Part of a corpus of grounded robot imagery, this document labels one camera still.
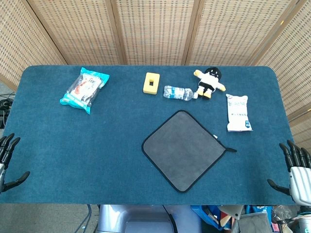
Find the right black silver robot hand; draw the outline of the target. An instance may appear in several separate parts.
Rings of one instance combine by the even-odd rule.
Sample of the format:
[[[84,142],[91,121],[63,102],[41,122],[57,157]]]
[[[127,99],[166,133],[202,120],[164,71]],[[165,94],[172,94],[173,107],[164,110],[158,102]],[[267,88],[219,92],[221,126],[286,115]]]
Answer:
[[[311,205],[311,154],[300,148],[291,140],[287,140],[287,146],[280,143],[279,146],[285,156],[285,162],[290,180],[290,187],[277,185],[271,179],[268,184],[276,191],[292,197],[300,206]]]

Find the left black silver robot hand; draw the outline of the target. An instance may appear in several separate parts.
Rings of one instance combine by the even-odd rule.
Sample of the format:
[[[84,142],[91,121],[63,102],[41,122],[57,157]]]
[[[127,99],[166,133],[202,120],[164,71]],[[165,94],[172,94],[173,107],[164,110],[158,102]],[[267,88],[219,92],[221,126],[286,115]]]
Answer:
[[[30,175],[30,171],[26,171],[20,178],[15,181],[5,183],[6,171],[12,158],[13,151],[20,141],[20,137],[14,139],[15,134],[3,136],[0,139],[0,192],[6,192],[14,187],[21,185]]]

